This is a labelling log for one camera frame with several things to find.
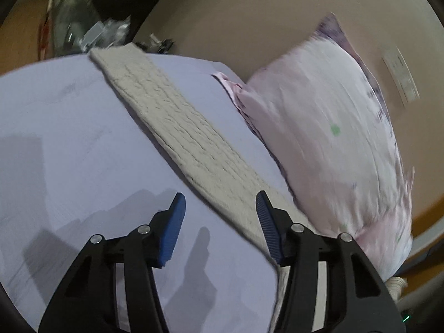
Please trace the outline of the cluttered items beside bed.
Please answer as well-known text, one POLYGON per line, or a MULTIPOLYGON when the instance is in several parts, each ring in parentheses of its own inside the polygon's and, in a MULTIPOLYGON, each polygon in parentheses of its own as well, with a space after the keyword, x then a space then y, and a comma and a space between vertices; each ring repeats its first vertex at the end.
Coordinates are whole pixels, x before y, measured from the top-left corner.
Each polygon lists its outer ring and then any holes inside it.
POLYGON ((48 0, 38 58, 129 43, 159 0, 48 0))

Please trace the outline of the beige cable-knit sweater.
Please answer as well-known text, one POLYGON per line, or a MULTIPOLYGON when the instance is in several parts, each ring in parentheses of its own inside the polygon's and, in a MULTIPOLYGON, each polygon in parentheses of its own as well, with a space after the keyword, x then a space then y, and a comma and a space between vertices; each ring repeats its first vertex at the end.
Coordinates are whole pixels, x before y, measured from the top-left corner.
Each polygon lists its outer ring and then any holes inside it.
POLYGON ((147 54, 129 44, 94 48, 90 57, 193 188, 267 259, 271 255, 255 205, 260 190, 297 222, 307 223, 293 201, 270 187, 247 164, 147 54))

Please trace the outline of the white wall switch panel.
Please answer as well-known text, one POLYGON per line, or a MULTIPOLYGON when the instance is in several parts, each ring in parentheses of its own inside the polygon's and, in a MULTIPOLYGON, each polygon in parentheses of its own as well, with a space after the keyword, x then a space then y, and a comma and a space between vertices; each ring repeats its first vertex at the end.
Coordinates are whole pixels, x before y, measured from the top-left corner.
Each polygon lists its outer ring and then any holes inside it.
POLYGON ((395 82, 403 105, 406 107, 408 104, 419 100, 418 89, 399 48, 396 46, 388 48, 382 58, 395 82))

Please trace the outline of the lavender bed sheet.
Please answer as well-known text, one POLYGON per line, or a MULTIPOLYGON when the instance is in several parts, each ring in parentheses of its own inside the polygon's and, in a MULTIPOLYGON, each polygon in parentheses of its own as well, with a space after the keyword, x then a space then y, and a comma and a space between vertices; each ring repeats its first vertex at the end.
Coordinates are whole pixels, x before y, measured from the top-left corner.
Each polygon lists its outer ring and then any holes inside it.
POLYGON ((155 271, 172 332, 267 332, 276 272, 186 183, 87 56, 1 77, 1 283, 37 327, 87 240, 124 236, 183 193, 171 260, 155 271))

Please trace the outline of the pink floral pillow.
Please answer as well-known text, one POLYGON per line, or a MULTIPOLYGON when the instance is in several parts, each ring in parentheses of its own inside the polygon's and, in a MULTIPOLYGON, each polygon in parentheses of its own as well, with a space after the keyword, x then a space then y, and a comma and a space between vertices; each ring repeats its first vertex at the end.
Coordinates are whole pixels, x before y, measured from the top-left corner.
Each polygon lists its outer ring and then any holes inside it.
POLYGON ((333 14, 246 84, 215 74, 315 229, 349 233, 383 280, 412 248, 412 185, 382 91, 333 14))

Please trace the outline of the wooden bed frame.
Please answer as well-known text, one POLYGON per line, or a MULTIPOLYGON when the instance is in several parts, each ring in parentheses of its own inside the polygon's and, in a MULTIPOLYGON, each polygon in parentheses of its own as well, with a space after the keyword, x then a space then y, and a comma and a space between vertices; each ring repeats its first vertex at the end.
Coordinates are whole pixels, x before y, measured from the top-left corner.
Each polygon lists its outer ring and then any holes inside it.
POLYGON ((414 218, 412 233, 412 251, 399 273, 407 281, 404 296, 443 272, 443 197, 414 218))

